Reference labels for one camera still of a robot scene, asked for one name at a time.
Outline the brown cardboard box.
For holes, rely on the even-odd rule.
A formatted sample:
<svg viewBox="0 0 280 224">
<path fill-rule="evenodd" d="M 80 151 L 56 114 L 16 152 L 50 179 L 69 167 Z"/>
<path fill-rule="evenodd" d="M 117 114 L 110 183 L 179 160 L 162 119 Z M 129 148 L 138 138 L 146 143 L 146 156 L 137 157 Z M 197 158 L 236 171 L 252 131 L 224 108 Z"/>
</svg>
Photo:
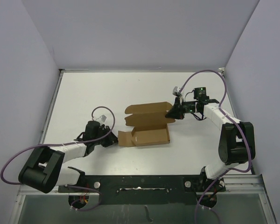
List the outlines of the brown cardboard box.
<svg viewBox="0 0 280 224">
<path fill-rule="evenodd" d="M 168 124 L 175 119 L 165 115 L 172 108 L 169 102 L 130 105 L 125 109 L 126 126 L 132 131 L 118 131 L 120 147 L 142 147 L 170 143 Z"/>
</svg>

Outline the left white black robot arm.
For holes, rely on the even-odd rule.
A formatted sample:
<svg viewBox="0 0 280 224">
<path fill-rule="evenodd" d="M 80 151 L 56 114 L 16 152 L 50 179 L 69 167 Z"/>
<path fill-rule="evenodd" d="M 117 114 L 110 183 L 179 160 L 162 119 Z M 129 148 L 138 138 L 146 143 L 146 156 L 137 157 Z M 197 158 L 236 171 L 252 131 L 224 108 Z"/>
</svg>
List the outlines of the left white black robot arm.
<svg viewBox="0 0 280 224">
<path fill-rule="evenodd" d="M 75 192 L 85 188 L 84 172 L 66 167 L 64 163 L 83 158 L 92 153 L 95 146 L 109 147 L 118 143 L 118 138 L 109 126 L 98 121 L 89 121 L 72 145 L 57 147 L 41 146 L 32 151 L 23 166 L 18 180 L 43 193 L 55 186 L 69 185 Z"/>
</svg>

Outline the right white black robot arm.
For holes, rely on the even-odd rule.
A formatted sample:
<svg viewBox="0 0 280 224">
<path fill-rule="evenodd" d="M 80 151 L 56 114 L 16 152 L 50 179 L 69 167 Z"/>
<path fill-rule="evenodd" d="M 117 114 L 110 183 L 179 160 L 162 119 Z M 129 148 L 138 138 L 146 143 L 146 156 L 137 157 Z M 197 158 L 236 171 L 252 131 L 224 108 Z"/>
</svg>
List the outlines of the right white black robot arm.
<svg viewBox="0 0 280 224">
<path fill-rule="evenodd" d="M 207 96 L 206 88 L 195 88 L 192 93 L 193 101 L 186 101 L 181 89 L 175 87 L 175 102 L 165 117 L 184 119 L 185 114 L 190 113 L 199 121 L 211 120 L 221 132 L 218 159 L 203 167 L 197 181 L 191 184 L 199 191 L 207 191 L 228 171 L 250 171 L 256 155 L 254 127 L 252 123 L 243 122 L 223 110 L 219 101 Z"/>
</svg>

